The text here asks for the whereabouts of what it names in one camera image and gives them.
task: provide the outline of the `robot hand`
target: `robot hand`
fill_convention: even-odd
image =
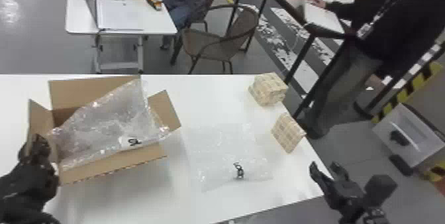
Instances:
[[[43,213],[46,202],[57,193],[59,179],[48,160],[48,141],[35,135],[29,154],[25,146],[19,152],[19,163],[0,178],[0,223],[59,223]]]
[[[363,215],[366,224],[389,223],[381,209],[381,204],[397,187],[389,176],[373,176],[365,186],[365,193],[357,183],[350,180],[349,173],[341,165],[333,162],[330,169],[337,180],[321,172],[315,162],[309,166],[309,174],[320,186],[329,207],[342,214],[340,224],[356,223]]]

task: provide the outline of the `wooden block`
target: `wooden block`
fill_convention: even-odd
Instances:
[[[287,153],[291,153],[306,135],[306,132],[289,113],[283,113],[273,126],[272,135]]]
[[[276,73],[268,73],[255,76],[249,92],[259,105],[267,106],[283,101],[287,89],[288,86]]]

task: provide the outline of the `black clip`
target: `black clip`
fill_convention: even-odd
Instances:
[[[130,146],[135,146],[136,144],[142,144],[138,139],[129,139],[128,142]]]
[[[243,179],[244,178],[244,170],[242,169],[242,166],[239,164],[239,162],[235,162],[233,165],[238,170],[236,173],[236,179]]]

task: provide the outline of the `bubble wrap bag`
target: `bubble wrap bag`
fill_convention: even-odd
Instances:
[[[231,181],[272,179],[268,159],[256,142],[251,125],[219,124],[183,129],[182,133],[192,174],[202,191]]]
[[[52,129],[48,138],[57,144],[60,167],[65,171],[152,144],[169,133],[136,79],[80,107],[64,124]]]

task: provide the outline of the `white table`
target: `white table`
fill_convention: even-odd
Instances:
[[[149,4],[146,0],[125,0],[132,4],[137,5],[140,9],[141,18],[145,19],[140,26],[139,31],[130,30],[108,30],[102,31],[100,34],[91,13],[89,12],[88,6],[84,0],[66,0],[66,18],[65,18],[65,29],[70,34],[87,34],[93,35],[94,47],[97,49],[96,55],[94,57],[95,71],[100,73],[102,69],[116,69],[116,68],[138,68],[140,72],[143,70],[143,37],[150,35],[173,35],[176,34],[177,30],[173,24],[172,18],[170,17],[167,9],[162,5],[162,10],[157,11]],[[114,36],[137,36],[138,44],[137,55],[138,62],[119,62],[119,63],[108,63],[102,64],[100,61],[100,56],[102,52],[102,45],[100,36],[103,35],[114,35]]]
[[[89,78],[90,75],[0,75],[4,118],[0,174],[17,162],[26,138],[29,98],[50,107],[48,80]],[[247,91],[253,76],[143,76],[147,92],[167,89],[182,128],[208,123],[247,122],[256,138],[268,143],[273,179],[265,182],[233,181],[203,193],[192,183],[181,129],[162,143],[168,155],[146,165],[86,182],[64,186],[45,211],[62,223],[208,224],[251,215],[322,196],[309,176],[315,161],[327,173],[307,139],[287,154],[270,134],[286,108],[278,103],[260,107]]]

